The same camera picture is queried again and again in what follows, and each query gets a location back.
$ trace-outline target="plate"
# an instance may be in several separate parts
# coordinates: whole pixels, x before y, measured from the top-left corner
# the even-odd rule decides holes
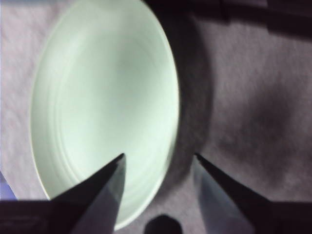
[[[115,229],[126,226],[164,179],[178,119],[174,58],[147,5],[75,2],[49,37],[33,87],[32,149],[48,198],[125,153]]]

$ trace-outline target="gray fabric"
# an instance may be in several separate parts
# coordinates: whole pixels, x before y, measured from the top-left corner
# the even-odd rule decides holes
[[[1,163],[23,199],[45,198],[28,108],[38,55],[66,5],[1,5]],[[194,151],[267,198],[312,201],[311,42],[245,22],[157,15],[178,66],[179,138],[156,198],[117,233],[142,233],[159,214],[178,219],[184,233],[204,233],[189,177]]]

